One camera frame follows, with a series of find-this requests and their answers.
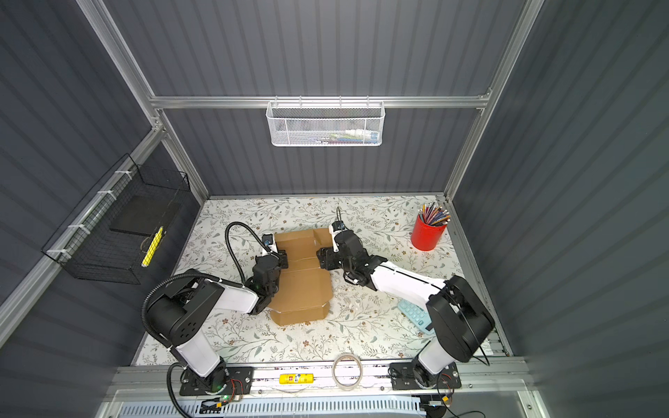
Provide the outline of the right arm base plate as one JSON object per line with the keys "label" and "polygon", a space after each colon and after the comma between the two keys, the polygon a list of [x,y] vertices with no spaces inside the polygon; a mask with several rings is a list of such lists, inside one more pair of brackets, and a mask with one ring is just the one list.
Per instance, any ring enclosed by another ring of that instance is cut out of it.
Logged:
{"label": "right arm base plate", "polygon": [[432,373],[418,360],[392,362],[389,378],[393,390],[459,389],[462,386],[456,362],[447,364],[440,372]]}

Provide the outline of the brown cardboard box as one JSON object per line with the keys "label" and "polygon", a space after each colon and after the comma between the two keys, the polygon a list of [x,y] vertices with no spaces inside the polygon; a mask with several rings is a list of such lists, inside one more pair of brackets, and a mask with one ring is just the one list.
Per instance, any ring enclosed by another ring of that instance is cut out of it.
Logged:
{"label": "brown cardboard box", "polygon": [[278,249],[287,253],[289,267],[280,272],[279,291],[268,305],[272,321],[285,327],[325,319],[333,287],[330,273],[321,268],[317,252],[332,244],[329,230],[278,233],[275,240]]}

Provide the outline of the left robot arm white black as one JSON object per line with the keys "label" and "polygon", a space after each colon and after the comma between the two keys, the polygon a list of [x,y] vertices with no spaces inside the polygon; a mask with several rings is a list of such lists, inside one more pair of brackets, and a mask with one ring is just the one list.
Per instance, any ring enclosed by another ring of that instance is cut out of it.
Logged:
{"label": "left robot arm white black", "polygon": [[143,302],[146,332],[200,379],[212,380],[225,368],[201,330],[210,313],[226,309],[257,315],[279,291],[280,272],[289,266],[287,254],[271,234],[261,237],[261,245],[263,253],[245,284],[190,269],[161,282]]}

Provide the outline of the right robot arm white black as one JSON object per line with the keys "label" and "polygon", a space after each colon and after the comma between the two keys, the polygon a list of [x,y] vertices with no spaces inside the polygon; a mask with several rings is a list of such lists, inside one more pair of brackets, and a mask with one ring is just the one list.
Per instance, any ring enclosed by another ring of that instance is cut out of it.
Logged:
{"label": "right robot arm white black", "polygon": [[469,362],[496,327],[488,308],[465,278],[434,279],[371,255],[340,220],[329,227],[332,245],[317,251],[324,270],[341,269],[346,282],[390,294],[421,308],[434,337],[413,360],[416,379],[436,378],[454,362]]}

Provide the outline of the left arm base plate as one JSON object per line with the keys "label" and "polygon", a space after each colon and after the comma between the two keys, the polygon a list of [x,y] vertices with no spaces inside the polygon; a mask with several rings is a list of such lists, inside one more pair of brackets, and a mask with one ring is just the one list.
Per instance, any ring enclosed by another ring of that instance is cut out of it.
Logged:
{"label": "left arm base plate", "polygon": [[198,376],[187,369],[179,378],[179,395],[248,395],[253,380],[253,367],[218,367],[207,377]]}

